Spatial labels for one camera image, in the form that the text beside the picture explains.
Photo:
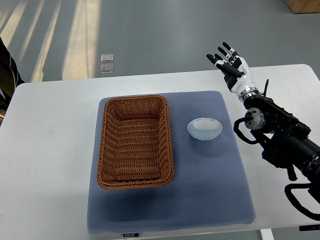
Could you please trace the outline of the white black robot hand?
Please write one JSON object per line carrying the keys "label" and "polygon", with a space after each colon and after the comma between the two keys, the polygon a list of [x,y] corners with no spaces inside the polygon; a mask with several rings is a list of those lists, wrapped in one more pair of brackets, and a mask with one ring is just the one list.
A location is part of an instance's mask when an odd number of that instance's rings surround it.
{"label": "white black robot hand", "polygon": [[222,45],[218,47],[222,56],[208,53],[206,57],[222,72],[229,91],[236,94],[243,103],[248,97],[258,95],[259,90],[253,82],[253,74],[246,60],[228,43],[223,42]]}

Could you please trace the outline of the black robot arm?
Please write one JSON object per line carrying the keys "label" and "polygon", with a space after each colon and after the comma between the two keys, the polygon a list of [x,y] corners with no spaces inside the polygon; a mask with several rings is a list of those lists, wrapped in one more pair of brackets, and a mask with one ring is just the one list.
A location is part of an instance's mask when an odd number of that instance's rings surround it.
{"label": "black robot arm", "polygon": [[261,145],[264,160],[287,170],[291,181],[284,188],[287,199],[303,215],[319,221],[320,215],[302,206],[292,193],[306,189],[320,200],[320,147],[309,139],[311,129],[256,87],[246,87],[239,99],[247,112],[234,122],[233,131],[242,141]]}

